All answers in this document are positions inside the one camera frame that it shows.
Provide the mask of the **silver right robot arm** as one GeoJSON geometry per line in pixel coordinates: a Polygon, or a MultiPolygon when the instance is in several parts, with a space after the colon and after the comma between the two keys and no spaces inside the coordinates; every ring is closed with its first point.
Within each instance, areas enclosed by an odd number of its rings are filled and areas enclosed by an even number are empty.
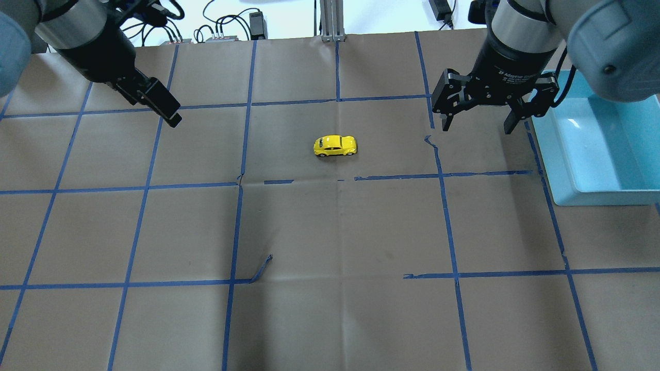
{"type": "Polygon", "coordinates": [[[471,73],[443,71],[432,111],[448,131],[477,106],[509,106],[504,133],[566,98],[580,71],[597,96],[658,94],[658,1],[487,1],[486,38],[471,73]]]}

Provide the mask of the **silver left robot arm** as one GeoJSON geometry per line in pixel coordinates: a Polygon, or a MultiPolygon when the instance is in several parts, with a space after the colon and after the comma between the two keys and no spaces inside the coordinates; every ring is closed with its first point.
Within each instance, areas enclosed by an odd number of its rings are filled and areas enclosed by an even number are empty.
{"type": "Polygon", "coordinates": [[[182,120],[179,101],[136,67],[134,45],[122,31],[130,18],[153,27],[182,19],[183,9],[172,5],[177,13],[159,1],[2,1],[2,96],[18,85],[38,36],[90,82],[108,85],[176,127],[182,120]]]}

